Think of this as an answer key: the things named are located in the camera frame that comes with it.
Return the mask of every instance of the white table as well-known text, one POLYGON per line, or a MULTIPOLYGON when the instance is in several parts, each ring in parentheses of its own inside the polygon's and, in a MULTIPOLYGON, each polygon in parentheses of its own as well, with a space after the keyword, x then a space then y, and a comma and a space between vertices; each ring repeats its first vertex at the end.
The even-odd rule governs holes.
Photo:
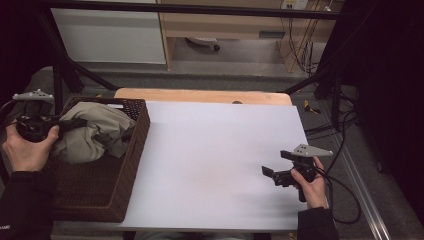
POLYGON ((294 106, 147 101, 151 126, 122 223, 58 222, 118 231, 281 232, 306 209, 261 166, 289 170, 280 150, 307 144, 294 106))

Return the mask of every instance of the black cable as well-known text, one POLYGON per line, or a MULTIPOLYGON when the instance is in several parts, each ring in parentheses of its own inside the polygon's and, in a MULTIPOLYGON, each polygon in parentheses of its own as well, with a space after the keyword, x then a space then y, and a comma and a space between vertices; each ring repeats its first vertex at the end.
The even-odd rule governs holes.
POLYGON ((299 66, 300 69, 304 72, 306 72, 306 55, 308 54, 308 42, 306 42, 305 47, 302 49, 302 58, 300 60, 301 65, 299 66))
MULTIPOLYGON (((371 13, 373 12, 373 10, 376 8, 377 4, 378 4, 379 0, 375 0, 373 2, 373 6, 371 6, 370 10, 365 14, 365 17, 362 19, 362 21, 358 24, 358 26, 353 30, 353 32, 344 40, 343 43, 340 44, 340 46, 325 60, 325 62, 320 62, 319 64, 319 69, 321 71, 316 72, 315 75, 311 76, 308 79, 305 79, 303 82, 296 84, 293 87, 290 87, 286 90, 283 91, 277 91, 277 93, 288 93, 291 94, 293 92, 296 92, 298 89, 303 88, 311 83, 314 82, 319 82, 319 80, 322 77, 328 77, 328 73, 332 72, 332 69, 334 67, 332 67, 332 65, 330 63, 334 63, 337 57, 339 57, 338 55, 340 55, 340 52, 342 52, 342 50, 344 50, 344 48, 348 47, 348 44, 350 44, 350 42, 353 40, 353 38, 358 34, 359 30, 361 29, 362 25, 364 25, 365 21, 368 20, 368 18, 370 17, 371 13)), ((358 8, 357 10, 355 10, 354 12, 359 13, 360 8, 358 8)))
MULTIPOLYGON (((354 123, 352 122, 352 123, 350 123, 347 127, 346 127, 346 129, 348 129, 350 126, 352 126, 354 123)), ((340 133, 340 132, 336 132, 336 133, 329 133, 329 134, 326 134, 326 135, 322 135, 322 136, 318 136, 318 137, 314 137, 314 138, 308 138, 308 141, 313 141, 313 140, 317 140, 317 139, 321 139, 321 138, 325 138, 325 137, 328 137, 328 136, 332 136, 332 135, 336 135, 336 134, 338 134, 338 133, 340 133)))
POLYGON ((0 108, 0 121, 3 121, 3 116, 7 115, 7 110, 9 110, 9 108, 11 108, 11 106, 13 107, 14 104, 16 104, 18 102, 18 100, 10 100, 7 103, 5 103, 1 108, 0 108))
POLYGON ((336 183, 338 183, 341 187, 343 187, 344 189, 346 189, 349 194, 352 196, 352 198, 354 199, 357 209, 358 209, 358 213, 356 215, 356 217, 353 220, 350 221, 345 221, 345 220, 340 220, 336 217, 333 216, 334 221, 338 222, 338 223, 342 223, 342 224, 354 224, 357 223, 359 221, 359 219, 361 218, 362 215, 362 209, 361 209, 361 204, 359 202, 359 199, 356 197, 355 193, 349 188, 347 187, 344 183, 342 183, 340 180, 338 180, 335 177, 329 176, 328 175, 328 171, 324 171, 321 168, 318 167, 314 167, 314 170, 316 173, 320 174, 324 179, 327 180, 328 182, 328 188, 329 188, 329 209, 334 210, 334 200, 333 200, 333 183, 332 181, 335 181, 336 183))
POLYGON ((311 49, 309 50, 309 62, 308 62, 308 76, 312 75, 312 54, 314 52, 314 42, 311 42, 311 49))
MULTIPOLYGON (((315 5, 314 10, 317 10, 320 1, 321 0, 318 0, 318 2, 315 5)), ((309 36, 307 37, 306 41, 305 41, 305 35, 303 36, 302 42, 300 44, 300 47, 298 48, 298 50, 296 50, 296 47, 294 45, 294 41, 293 41, 293 38, 292 38, 293 18, 289 18, 289 46, 290 46, 290 49, 291 49, 291 51, 292 51, 292 53, 294 55, 294 58, 296 60, 296 63, 302 69, 302 71, 305 71, 305 72, 307 72, 306 71, 305 64, 304 64, 306 62, 305 61, 305 50, 307 50, 307 45, 308 45, 309 41, 312 38, 312 35, 313 35, 314 31, 315 31, 315 27, 316 27, 319 19, 316 19, 314 21, 312 27, 311 27, 311 21, 312 20, 309 20, 308 26, 306 28, 306 32, 308 32, 310 28, 312 28, 312 31, 309 33, 309 36), (303 50, 303 54, 302 54, 302 62, 303 62, 303 64, 299 61, 298 51, 300 51, 300 50, 303 50)))
MULTIPOLYGON (((339 114, 339 117, 343 116, 344 114, 350 114, 353 111, 354 110, 349 110, 349 111, 343 112, 343 113, 339 114)), ((345 123, 349 123, 350 124, 351 122, 354 122, 355 120, 356 120, 356 117, 351 118, 349 120, 346 120, 345 123)), ((314 135, 314 134, 317 134, 317 133, 321 133, 323 131, 330 130, 330 129, 334 128, 334 127, 335 126, 334 126, 334 124, 332 122, 327 122, 327 123, 325 123, 325 124, 323 124, 323 125, 321 125, 319 127, 315 127, 315 128, 311 128, 311 129, 306 129, 305 130, 305 134, 306 134, 306 136, 311 136, 311 135, 314 135)))
MULTIPOLYGON (((280 1, 280 9, 282 9, 283 8, 283 0, 281 0, 280 1)), ((286 34, 286 30, 284 29, 284 22, 283 22, 283 18, 280 18, 280 22, 281 22, 281 26, 283 27, 283 36, 280 38, 280 44, 278 44, 278 42, 277 42, 277 46, 278 46, 278 49, 279 49, 279 55, 280 55, 280 57, 281 58, 284 58, 283 56, 281 56, 281 45, 283 44, 283 38, 284 38, 284 35, 286 34)))
MULTIPOLYGON (((350 127, 351 125, 352 125, 352 123, 355 123, 356 122, 356 119, 357 119, 357 116, 355 116, 355 117, 352 117, 352 118, 350 118, 349 120, 346 120, 345 121, 345 125, 347 125, 348 127, 350 127)), ((337 124, 335 124, 335 125, 337 125, 337 126, 339 126, 340 127, 340 125, 341 126, 343 126, 343 123, 337 123, 337 124)), ((307 130, 305 130, 305 135, 307 136, 307 137, 310 137, 310 136, 312 136, 312 135, 316 135, 316 134, 319 134, 319 133, 322 133, 322 132, 326 132, 326 131, 328 131, 328 130, 331 130, 331 129, 334 129, 335 128, 335 125, 333 125, 333 124, 329 124, 329 125, 327 125, 327 126, 322 126, 322 127, 318 127, 318 128, 314 128, 314 129, 307 129, 307 130)), ((335 135, 335 134, 337 134, 337 133, 340 133, 340 132, 333 132, 332 134, 330 134, 330 135, 335 135)))
POLYGON ((342 122, 342 142, 340 143, 339 150, 337 150, 336 155, 334 156, 333 160, 331 161, 330 166, 329 166, 329 167, 328 167, 328 169, 327 169, 327 173, 329 173, 329 172, 330 172, 330 170, 333 168, 334 164, 336 163, 337 158, 339 157, 339 155, 340 155, 340 153, 341 153, 341 151, 342 151, 342 148, 343 148, 343 145, 344 145, 344 143, 345 143, 345 139, 346 139, 346 128, 345 128, 345 122, 346 122, 346 118, 347 118, 347 117, 348 117, 351 113, 354 113, 354 111, 350 111, 350 112, 349 112, 348 114, 346 114, 346 115, 345 115, 345 117, 344 117, 344 120, 343 120, 343 122, 342 122))
MULTIPOLYGON (((355 108, 354 108, 354 106, 348 106, 349 108, 350 108, 350 110, 346 110, 346 111, 339 111, 339 114, 338 114, 338 116, 337 116, 337 118, 340 118, 341 116, 343 116, 344 114, 346 114, 346 113, 349 113, 349 112, 352 112, 352 111, 355 111, 355 108)), ((311 128, 311 129, 306 129, 305 130, 305 133, 307 134, 307 133, 309 133, 309 132, 313 132, 313 131, 315 131, 315 130, 319 130, 320 128, 323 128, 323 127, 327 127, 327 129, 328 128, 332 128, 332 127, 335 127, 334 125, 338 125, 338 124, 341 124, 341 122, 337 122, 337 124, 334 124, 333 122, 327 122, 327 123, 325 123, 325 124, 323 124, 323 125, 321 125, 320 127, 316 127, 316 128, 311 128)))
POLYGON ((3 119, 1 121, 1 124, 0 124, 0 130, 2 130, 4 128, 6 128, 7 126, 9 126, 10 125, 10 122, 12 122, 13 120, 15 120, 18 114, 22 114, 22 109, 23 108, 24 108, 24 106, 21 106, 14 113, 9 114, 7 118, 3 119))

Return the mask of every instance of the brown woven basket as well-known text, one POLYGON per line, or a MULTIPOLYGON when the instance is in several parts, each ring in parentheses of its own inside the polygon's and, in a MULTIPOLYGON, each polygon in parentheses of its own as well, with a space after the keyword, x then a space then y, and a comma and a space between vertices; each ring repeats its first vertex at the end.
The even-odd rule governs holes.
POLYGON ((52 173, 57 182, 54 219, 122 222, 150 127, 146 103, 139 99, 76 97, 66 104, 62 114, 81 101, 123 105, 123 112, 137 124, 121 158, 105 154, 88 163, 49 161, 45 171, 52 173))

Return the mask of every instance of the wire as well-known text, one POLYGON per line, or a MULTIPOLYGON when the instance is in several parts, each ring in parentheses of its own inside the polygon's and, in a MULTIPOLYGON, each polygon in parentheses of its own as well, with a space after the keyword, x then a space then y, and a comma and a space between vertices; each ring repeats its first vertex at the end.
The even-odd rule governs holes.
MULTIPOLYGON (((320 1, 321 0, 318 0, 317 1, 317 3, 316 3, 316 5, 315 5, 315 7, 314 7, 313 10, 317 10, 318 9, 318 6, 319 6, 320 1)), ((316 19, 312 23, 312 26, 311 26, 312 20, 309 20, 308 26, 306 27, 306 31, 305 31, 305 33, 308 33, 309 32, 308 37, 306 37, 306 34, 303 35, 303 38, 302 38, 301 43, 300 43, 300 46, 299 47, 296 47, 295 44, 294 44, 294 41, 293 41, 293 37, 292 37, 293 18, 289 18, 289 47, 290 47, 290 50, 291 50, 291 53, 292 53, 292 57, 295 59, 297 65, 304 72, 308 72, 307 68, 305 67, 305 62, 306 61, 304 60, 305 51, 307 50, 307 45, 308 45, 308 43, 310 42, 310 40, 312 38, 312 35, 313 35, 314 31, 315 31, 315 28, 316 28, 316 25, 317 25, 318 21, 319 21, 319 19, 316 19), (300 61, 299 60, 299 53, 300 53, 301 50, 303 50, 303 53, 302 53, 302 60, 303 61, 300 61)))
MULTIPOLYGON (((283 8, 283 3, 284 3, 284 0, 281 0, 280 1, 280 9, 282 9, 283 8)), ((286 32, 286 30, 284 29, 284 22, 283 22, 283 18, 280 18, 280 21, 281 21, 281 26, 283 27, 283 32, 286 32)))
MULTIPOLYGON (((356 122, 356 120, 357 120, 357 116, 352 117, 352 118, 350 118, 349 120, 346 120, 346 123, 345 123, 345 126, 347 126, 347 127, 346 127, 346 129, 347 129, 348 127, 350 127, 353 123, 355 123, 355 122, 356 122)), ((342 126, 343 126, 343 123, 338 123, 338 124, 337 124, 337 126, 342 127, 342 126)), ((328 130, 332 130, 332 129, 334 129, 335 127, 336 127, 335 125, 328 125, 328 126, 318 127, 318 128, 316 128, 316 129, 308 129, 308 130, 306 130, 306 131, 309 131, 309 132, 305 132, 305 135, 306 135, 307 137, 311 137, 311 136, 313 136, 313 135, 317 135, 317 134, 320 134, 320 133, 326 132, 326 131, 328 131, 328 130)), ((338 134, 338 133, 340 133, 340 132, 333 132, 333 133, 331 133, 331 134, 329 134, 329 135, 335 135, 335 134, 338 134)))
POLYGON ((379 2, 379 0, 374 0, 374 4, 371 7, 371 9, 369 10, 369 12, 367 12, 367 14, 365 15, 365 17, 362 19, 362 21, 359 23, 358 27, 355 28, 352 32, 352 34, 350 34, 346 40, 340 45, 339 48, 336 49, 336 51, 334 51, 334 53, 327 58, 327 60, 323 63, 320 64, 320 68, 322 69, 323 67, 325 67, 326 65, 329 64, 329 62, 334 59, 339 53, 340 51, 346 47, 346 45, 353 39, 353 37, 358 34, 359 30, 361 29, 362 25, 364 25, 365 21, 368 20, 368 18, 370 17, 371 13, 373 12, 373 10, 375 9, 375 7, 377 6, 377 3, 379 2))
POLYGON ((339 150, 337 150, 336 155, 334 156, 333 160, 331 161, 330 166, 329 166, 329 167, 328 167, 328 169, 327 169, 327 173, 329 173, 329 172, 330 172, 330 170, 333 168, 334 164, 336 163, 337 158, 339 157, 339 155, 340 155, 340 153, 341 153, 341 151, 342 151, 343 145, 344 145, 345 140, 346 140, 346 128, 345 128, 346 118, 347 118, 347 117, 348 117, 351 113, 354 113, 354 111, 350 111, 350 112, 349 112, 348 114, 346 114, 346 115, 345 115, 345 117, 344 117, 344 120, 343 120, 343 123, 342 123, 342 142, 340 143, 339 150))
POLYGON ((311 42, 311 49, 309 50, 309 62, 308 62, 308 68, 307 68, 307 73, 308 73, 309 77, 312 75, 312 66, 311 65, 312 65, 312 54, 313 53, 314 53, 314 42, 311 42))
POLYGON ((0 124, 0 129, 3 129, 9 126, 10 124, 8 123, 15 120, 18 114, 22 114, 23 109, 24 109, 24 106, 19 107, 14 113, 9 114, 7 118, 2 120, 0 124))
MULTIPOLYGON (((310 165, 307 164, 303 164, 303 163, 298 163, 298 165, 304 166, 304 167, 311 167, 310 165)), ((359 202, 359 199, 356 197, 355 193, 348 187, 346 186, 343 182, 341 182, 340 180, 338 180, 335 177, 329 176, 328 175, 328 171, 324 171, 324 169, 321 169, 319 167, 314 166, 313 167, 314 171, 317 174, 320 174, 326 181, 327 181, 327 187, 328 187, 328 198, 329 198, 329 209, 331 209, 332 211, 334 210, 334 189, 333 189, 333 182, 336 182, 337 184, 339 184, 341 187, 343 187, 344 189, 346 189, 346 191, 348 191, 348 193, 352 196, 353 200, 355 201, 355 204, 357 206, 358 212, 355 216, 355 218, 353 220, 340 220, 336 217, 333 216, 334 221, 338 222, 338 223, 342 223, 342 224, 354 224, 357 223, 359 221, 359 219, 361 218, 362 215, 362 209, 361 209, 361 204, 359 202)))
MULTIPOLYGON (((352 126, 354 123, 352 122, 352 123, 350 123, 347 127, 346 127, 346 129, 348 129, 350 126, 352 126)), ((318 137, 315 137, 315 138, 308 138, 308 141, 313 141, 313 140, 317 140, 317 139, 321 139, 321 138, 325 138, 325 137, 328 137, 328 136, 332 136, 332 135, 335 135, 335 134, 338 134, 338 133, 340 133, 340 132, 337 132, 337 133, 329 133, 329 134, 326 134, 326 135, 322 135, 322 136, 318 136, 318 137)))
MULTIPOLYGON (((340 118, 344 114, 350 114, 351 112, 354 112, 354 110, 352 109, 352 110, 343 112, 338 117, 340 118)), ((356 119, 357 119, 357 117, 355 116, 355 117, 353 117, 353 118, 351 118, 349 120, 346 120, 345 123, 348 123, 349 126, 350 126, 350 123, 355 122, 356 119)), ((306 129, 305 130, 305 135, 306 136, 311 136, 311 135, 315 135, 315 134, 318 134, 318 133, 321 133, 321 132, 324 132, 324 131, 327 131, 327 130, 330 130, 330 129, 333 129, 333 128, 335 128, 335 125, 332 122, 327 122, 327 123, 325 123, 325 124, 323 124, 323 125, 321 125, 319 127, 315 127, 315 128, 311 128, 311 129, 306 129)))
POLYGON ((3 129, 4 127, 6 127, 6 126, 3 126, 3 125, 8 124, 7 122, 10 121, 10 118, 14 117, 16 114, 18 114, 21 111, 21 109, 19 109, 17 112, 15 112, 11 116, 7 117, 7 111, 11 110, 9 108, 13 107, 17 102, 19 102, 19 100, 14 100, 14 99, 10 100, 0 108, 0 117, 1 117, 1 119, 0 119, 0 123, 1 123, 0 129, 3 129))

